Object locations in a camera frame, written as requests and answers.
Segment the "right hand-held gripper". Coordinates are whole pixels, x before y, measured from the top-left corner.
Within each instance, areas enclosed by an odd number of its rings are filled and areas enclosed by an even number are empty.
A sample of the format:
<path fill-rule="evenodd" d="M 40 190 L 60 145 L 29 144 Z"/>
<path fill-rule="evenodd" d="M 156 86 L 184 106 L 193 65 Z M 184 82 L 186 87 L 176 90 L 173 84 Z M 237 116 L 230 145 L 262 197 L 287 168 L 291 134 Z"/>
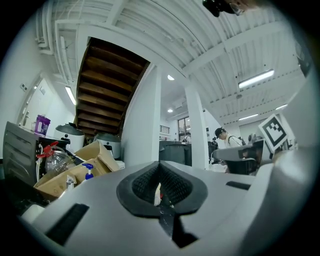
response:
<path fill-rule="evenodd" d="M 251 143 L 255 149 L 256 160 L 260 165 L 270 164 L 283 152 L 298 148 L 297 140 L 290 137 L 289 131 L 281 118 L 275 114 L 258 125 L 257 132 L 251 138 Z M 213 157 L 223 161 L 229 173 L 249 175 L 255 172 L 255 153 L 252 147 L 247 145 L 217 149 L 213 152 Z"/>

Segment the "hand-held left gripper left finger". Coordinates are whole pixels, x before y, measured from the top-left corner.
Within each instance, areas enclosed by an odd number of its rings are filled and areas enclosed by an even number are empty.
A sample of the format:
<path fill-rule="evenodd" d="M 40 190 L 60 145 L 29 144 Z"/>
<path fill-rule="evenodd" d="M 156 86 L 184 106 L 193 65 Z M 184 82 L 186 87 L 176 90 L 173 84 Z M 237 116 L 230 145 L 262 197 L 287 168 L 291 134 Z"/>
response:
<path fill-rule="evenodd" d="M 131 214 L 118 199 L 119 183 L 148 171 L 143 163 L 86 181 L 51 203 L 34 221 L 45 246 L 59 256 L 168 256 L 179 247 L 159 219 Z"/>

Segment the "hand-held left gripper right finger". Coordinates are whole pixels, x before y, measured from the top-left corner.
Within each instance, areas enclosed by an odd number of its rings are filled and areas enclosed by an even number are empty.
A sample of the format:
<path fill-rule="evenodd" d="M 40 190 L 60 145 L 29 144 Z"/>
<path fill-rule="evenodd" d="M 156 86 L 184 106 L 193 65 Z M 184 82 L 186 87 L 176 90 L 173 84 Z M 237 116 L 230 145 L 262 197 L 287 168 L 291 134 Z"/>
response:
<path fill-rule="evenodd" d="M 198 210 L 181 215 L 180 221 L 187 234 L 196 237 L 196 241 L 180 248 L 169 246 L 162 252 L 163 256 L 241 256 L 241 245 L 247 225 L 242 221 L 245 216 L 238 213 L 248 190 L 236 188 L 228 183 L 240 183 L 250 187 L 255 177 L 239 174 L 214 172 L 161 161 L 162 167 L 180 171 L 202 181 L 207 188 L 207 196 Z"/>

